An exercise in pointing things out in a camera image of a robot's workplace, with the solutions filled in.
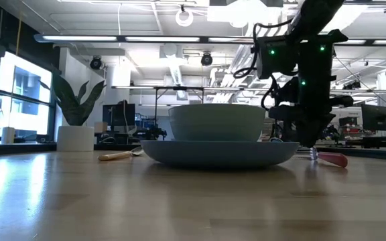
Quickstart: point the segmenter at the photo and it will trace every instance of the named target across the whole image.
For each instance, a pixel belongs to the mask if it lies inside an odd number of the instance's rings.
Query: bowl
[[[242,104],[189,104],[169,109],[177,141],[257,141],[266,110]]]

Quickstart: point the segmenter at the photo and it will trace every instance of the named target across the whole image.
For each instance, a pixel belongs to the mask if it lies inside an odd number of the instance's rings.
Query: wooden table
[[[213,172],[102,153],[1,156],[0,240],[386,240],[385,160]]]

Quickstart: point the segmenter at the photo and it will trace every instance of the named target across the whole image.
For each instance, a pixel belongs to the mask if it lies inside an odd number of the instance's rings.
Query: wooden spoon handle
[[[128,158],[131,156],[130,151],[125,151],[122,153],[115,153],[115,154],[108,154],[108,155],[101,155],[98,157],[99,161],[112,161],[116,159],[123,159]]]

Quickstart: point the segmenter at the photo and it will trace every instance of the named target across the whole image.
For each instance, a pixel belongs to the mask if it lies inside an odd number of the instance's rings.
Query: white plant pot
[[[61,126],[58,129],[58,151],[93,151],[93,127]]]

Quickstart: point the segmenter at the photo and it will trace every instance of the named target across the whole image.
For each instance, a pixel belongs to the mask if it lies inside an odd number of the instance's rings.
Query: blue plate
[[[142,141],[152,159],[179,167],[256,168],[287,161],[299,143],[236,141]]]

